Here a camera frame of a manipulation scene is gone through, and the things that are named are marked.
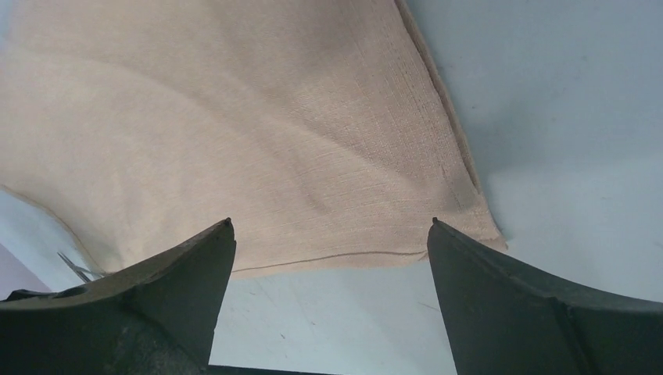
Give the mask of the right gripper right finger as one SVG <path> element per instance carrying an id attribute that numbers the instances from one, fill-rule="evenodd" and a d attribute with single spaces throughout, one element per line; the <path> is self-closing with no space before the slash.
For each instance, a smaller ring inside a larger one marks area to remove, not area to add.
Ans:
<path id="1" fill-rule="evenodd" d="M 427 246 L 459 374 L 661 373 L 661 303 L 554 276 L 440 220 Z"/>

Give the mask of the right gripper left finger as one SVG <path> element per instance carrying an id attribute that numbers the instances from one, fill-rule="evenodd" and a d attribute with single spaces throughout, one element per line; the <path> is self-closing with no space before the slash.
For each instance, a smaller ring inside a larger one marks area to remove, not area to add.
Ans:
<path id="1" fill-rule="evenodd" d="M 1 303 L 4 374 L 203 374 L 235 259 L 230 220 L 108 277 Z"/>

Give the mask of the beige cloth napkin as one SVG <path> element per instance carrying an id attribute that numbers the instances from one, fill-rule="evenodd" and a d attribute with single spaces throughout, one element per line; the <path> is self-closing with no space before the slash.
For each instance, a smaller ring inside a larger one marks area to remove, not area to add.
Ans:
<path id="1" fill-rule="evenodd" d="M 1 184 L 115 271 L 230 218 L 233 274 L 507 245 L 403 1 L 15 1 Z"/>

